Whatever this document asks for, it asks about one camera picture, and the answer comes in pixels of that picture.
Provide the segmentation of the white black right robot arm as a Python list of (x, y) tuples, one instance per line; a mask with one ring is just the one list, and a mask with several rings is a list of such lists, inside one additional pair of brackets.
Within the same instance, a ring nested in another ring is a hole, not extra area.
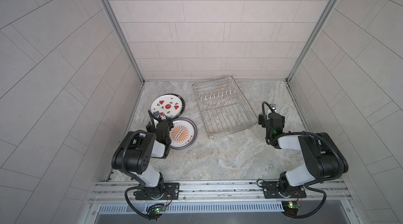
[(284, 133), (285, 117), (274, 112), (261, 113), (258, 124), (266, 130), (268, 145), (300, 151), (303, 156), (302, 165), (280, 174), (276, 191), (281, 197), (295, 196), (302, 187), (338, 179), (347, 173), (348, 163), (327, 133)]

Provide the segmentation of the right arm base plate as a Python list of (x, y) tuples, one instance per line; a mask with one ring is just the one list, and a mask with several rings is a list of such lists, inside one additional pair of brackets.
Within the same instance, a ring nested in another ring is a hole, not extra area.
[(284, 192), (280, 191), (277, 181), (262, 181), (259, 186), (263, 190), (265, 199), (306, 198), (304, 187), (288, 187)]

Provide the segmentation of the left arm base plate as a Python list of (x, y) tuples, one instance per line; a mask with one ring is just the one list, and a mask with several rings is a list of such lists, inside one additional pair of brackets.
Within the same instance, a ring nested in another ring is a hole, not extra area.
[(142, 187), (133, 194), (136, 200), (177, 200), (179, 183), (159, 183), (156, 187)]

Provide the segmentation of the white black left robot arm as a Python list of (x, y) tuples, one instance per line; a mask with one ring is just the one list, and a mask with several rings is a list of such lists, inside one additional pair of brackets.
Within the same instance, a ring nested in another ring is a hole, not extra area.
[(156, 127), (149, 123), (146, 131), (130, 131), (112, 156), (111, 167), (139, 182), (142, 197), (159, 199), (164, 195), (163, 175), (150, 165), (150, 159), (167, 158), (173, 127), (173, 120), (167, 118)]

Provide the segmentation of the white watermelon plate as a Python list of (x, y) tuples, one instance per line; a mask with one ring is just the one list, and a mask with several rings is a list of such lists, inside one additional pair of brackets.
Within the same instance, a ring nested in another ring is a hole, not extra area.
[(165, 94), (152, 102), (150, 110), (152, 113), (159, 111), (163, 119), (165, 119), (166, 116), (171, 118), (171, 116), (178, 114), (181, 110), (181, 101), (175, 96)]

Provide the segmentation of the dark striped rim plate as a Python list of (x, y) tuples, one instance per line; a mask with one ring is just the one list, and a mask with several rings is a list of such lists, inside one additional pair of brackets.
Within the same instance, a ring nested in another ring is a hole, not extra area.
[(185, 110), (185, 101), (184, 101), (184, 99), (183, 99), (180, 95), (178, 95), (178, 94), (169, 93), (169, 95), (175, 96), (175, 97), (179, 98), (180, 101), (181, 101), (181, 110), (179, 111), (178, 114), (176, 114), (176, 115), (174, 115), (174, 116), (171, 116), (172, 119), (179, 118), (179, 117), (183, 114), (183, 112), (184, 112), (184, 110)]

